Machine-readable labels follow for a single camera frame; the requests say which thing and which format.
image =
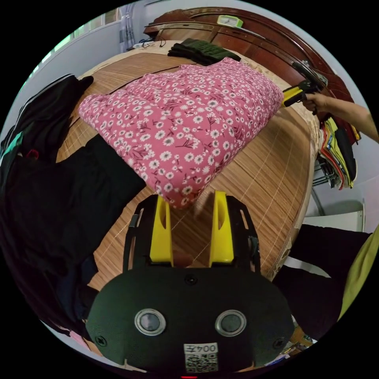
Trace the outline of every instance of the human arm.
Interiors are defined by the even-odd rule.
[[[306,94],[303,105],[310,111],[330,113],[353,125],[359,132],[379,143],[378,129],[370,111],[361,105],[322,94]]]

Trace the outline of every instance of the yellow clothing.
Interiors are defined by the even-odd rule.
[[[362,289],[379,249],[379,225],[359,250],[352,264],[345,285],[340,319]]]

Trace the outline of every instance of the screw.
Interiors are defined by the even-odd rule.
[[[102,347],[107,346],[107,340],[102,336],[95,337],[95,342]]]
[[[280,349],[284,344],[284,339],[283,337],[282,338],[279,338],[277,339],[274,343],[273,343],[273,347],[274,349]]]
[[[195,285],[197,283],[197,278],[195,275],[188,274],[185,276],[184,281],[188,285]]]

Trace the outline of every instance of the white flower pattern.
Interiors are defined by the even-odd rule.
[[[193,203],[280,108],[283,92],[231,58],[87,96],[80,117],[175,208]]]

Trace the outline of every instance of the colorful folded clothes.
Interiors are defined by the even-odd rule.
[[[321,126],[319,152],[339,177],[339,189],[353,188],[357,162],[344,129],[338,128],[332,118]]]

